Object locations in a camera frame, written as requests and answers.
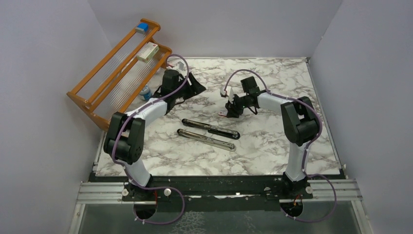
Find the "black stapler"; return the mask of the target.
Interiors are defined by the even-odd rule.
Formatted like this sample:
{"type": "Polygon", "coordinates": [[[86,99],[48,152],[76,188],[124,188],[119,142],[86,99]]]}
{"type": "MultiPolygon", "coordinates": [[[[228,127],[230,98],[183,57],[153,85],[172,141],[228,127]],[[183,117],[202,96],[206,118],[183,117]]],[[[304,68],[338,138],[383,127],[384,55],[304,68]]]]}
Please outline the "black stapler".
{"type": "Polygon", "coordinates": [[[241,135],[238,131],[225,129],[225,128],[218,127],[218,126],[215,126],[215,125],[201,123],[201,122],[189,120],[189,119],[186,119],[186,118],[182,119],[181,122],[185,126],[207,130],[211,134],[226,137],[226,138],[229,138],[229,139],[238,140],[241,137],[241,135]]]}

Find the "red white staple box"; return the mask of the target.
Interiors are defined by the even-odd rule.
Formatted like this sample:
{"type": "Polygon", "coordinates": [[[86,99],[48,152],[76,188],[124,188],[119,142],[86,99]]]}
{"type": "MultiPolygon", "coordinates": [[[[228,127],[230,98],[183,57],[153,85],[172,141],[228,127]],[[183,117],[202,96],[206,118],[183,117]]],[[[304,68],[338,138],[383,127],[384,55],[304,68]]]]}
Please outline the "red white staple box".
{"type": "Polygon", "coordinates": [[[221,111],[218,112],[218,115],[222,116],[222,117],[227,117],[227,113],[228,113],[227,110],[221,110],[221,111]]]}

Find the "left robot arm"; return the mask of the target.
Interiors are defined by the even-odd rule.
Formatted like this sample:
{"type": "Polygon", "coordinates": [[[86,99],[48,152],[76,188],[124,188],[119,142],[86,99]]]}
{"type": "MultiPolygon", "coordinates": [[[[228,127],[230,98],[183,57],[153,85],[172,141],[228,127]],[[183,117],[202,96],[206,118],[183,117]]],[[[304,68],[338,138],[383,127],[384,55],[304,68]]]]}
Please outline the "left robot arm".
{"type": "Polygon", "coordinates": [[[152,175],[141,159],[145,129],[168,114],[176,104],[205,90],[205,86],[192,73],[185,77],[177,70],[168,69],[163,74],[161,85],[144,105],[128,113],[116,112],[112,115],[103,151],[111,156],[115,164],[124,168],[139,199],[147,200],[153,194],[152,175]]]}

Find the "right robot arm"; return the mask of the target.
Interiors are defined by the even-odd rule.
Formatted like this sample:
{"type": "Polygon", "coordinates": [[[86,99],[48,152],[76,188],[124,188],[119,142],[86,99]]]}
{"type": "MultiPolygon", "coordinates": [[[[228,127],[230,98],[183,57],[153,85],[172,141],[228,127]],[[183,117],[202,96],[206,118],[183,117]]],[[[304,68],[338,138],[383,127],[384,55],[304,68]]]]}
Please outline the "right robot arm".
{"type": "Polygon", "coordinates": [[[268,90],[260,90],[254,77],[241,81],[245,95],[240,97],[225,85],[220,95],[227,98],[227,117],[239,117],[244,109],[253,113],[258,108],[266,109],[282,116],[283,130],[290,142],[288,163],[282,174],[281,192],[286,198],[294,198],[307,184],[307,156],[310,145],[322,132],[322,121],[314,110],[309,97],[288,98],[268,90]]]}

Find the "blue white jar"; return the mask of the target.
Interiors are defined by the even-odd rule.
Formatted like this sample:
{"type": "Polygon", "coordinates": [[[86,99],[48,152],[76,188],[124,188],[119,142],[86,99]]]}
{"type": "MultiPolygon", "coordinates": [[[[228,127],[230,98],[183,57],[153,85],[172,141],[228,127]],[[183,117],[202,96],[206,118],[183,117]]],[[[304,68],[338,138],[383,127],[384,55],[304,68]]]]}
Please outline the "blue white jar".
{"type": "Polygon", "coordinates": [[[144,101],[147,101],[152,97],[152,91],[148,85],[145,85],[143,87],[143,89],[139,93],[139,97],[144,101]]]}

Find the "white red box on shelf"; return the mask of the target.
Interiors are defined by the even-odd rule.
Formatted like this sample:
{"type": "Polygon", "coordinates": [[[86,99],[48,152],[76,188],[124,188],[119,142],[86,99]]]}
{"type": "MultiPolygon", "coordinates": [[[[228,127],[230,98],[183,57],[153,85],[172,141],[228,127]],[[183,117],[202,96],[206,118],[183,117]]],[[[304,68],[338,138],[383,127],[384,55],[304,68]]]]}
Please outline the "white red box on shelf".
{"type": "Polygon", "coordinates": [[[159,45],[153,42],[146,43],[136,54],[136,58],[144,63],[149,62],[159,51],[159,45]]]}

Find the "blue grey eraser block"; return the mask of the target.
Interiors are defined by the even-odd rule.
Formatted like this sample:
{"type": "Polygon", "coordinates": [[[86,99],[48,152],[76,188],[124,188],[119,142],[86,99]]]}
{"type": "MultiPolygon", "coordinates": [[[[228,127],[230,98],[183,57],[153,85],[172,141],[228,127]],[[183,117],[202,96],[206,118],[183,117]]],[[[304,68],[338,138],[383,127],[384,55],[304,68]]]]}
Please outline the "blue grey eraser block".
{"type": "Polygon", "coordinates": [[[144,35],[148,32],[149,25],[147,23],[140,22],[134,29],[136,33],[144,35]]]}

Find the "orange wooden shelf rack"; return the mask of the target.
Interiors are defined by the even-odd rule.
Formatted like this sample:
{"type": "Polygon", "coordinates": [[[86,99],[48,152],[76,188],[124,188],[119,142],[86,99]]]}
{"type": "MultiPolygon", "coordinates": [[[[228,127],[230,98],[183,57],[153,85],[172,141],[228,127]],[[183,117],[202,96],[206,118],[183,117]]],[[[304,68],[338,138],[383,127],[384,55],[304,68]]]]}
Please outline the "orange wooden shelf rack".
{"type": "Polygon", "coordinates": [[[167,67],[167,57],[172,54],[169,47],[159,44],[159,51],[149,62],[139,61],[136,58],[138,51],[148,42],[156,43],[153,37],[161,29],[155,21],[142,18],[140,22],[149,25],[146,34],[138,34],[133,28],[67,92],[67,96],[103,131],[108,130],[112,114],[126,112],[151,78],[167,67]]]}

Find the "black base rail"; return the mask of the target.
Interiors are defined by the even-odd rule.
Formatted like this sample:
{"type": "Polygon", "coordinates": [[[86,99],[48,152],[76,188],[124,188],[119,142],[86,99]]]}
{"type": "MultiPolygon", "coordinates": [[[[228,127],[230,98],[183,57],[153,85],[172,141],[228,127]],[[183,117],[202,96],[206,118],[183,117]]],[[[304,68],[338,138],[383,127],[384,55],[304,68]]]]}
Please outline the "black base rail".
{"type": "Polygon", "coordinates": [[[305,202],[361,201],[354,179],[310,179],[288,191],[280,176],[156,176],[155,191],[134,188],[124,178],[84,182],[80,205],[133,205],[142,211],[278,211],[305,202]]]}

